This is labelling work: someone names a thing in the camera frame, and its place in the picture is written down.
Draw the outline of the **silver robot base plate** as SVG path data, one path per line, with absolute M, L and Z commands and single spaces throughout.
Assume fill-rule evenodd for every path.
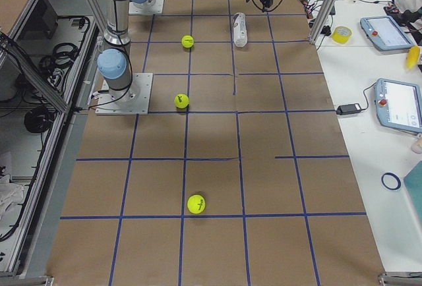
M 104 80 L 95 113 L 97 115 L 146 115 L 148 113 L 150 93 L 152 89 L 153 74 L 139 73 L 133 75 L 133 83 L 129 91 L 116 92 L 110 90 Z

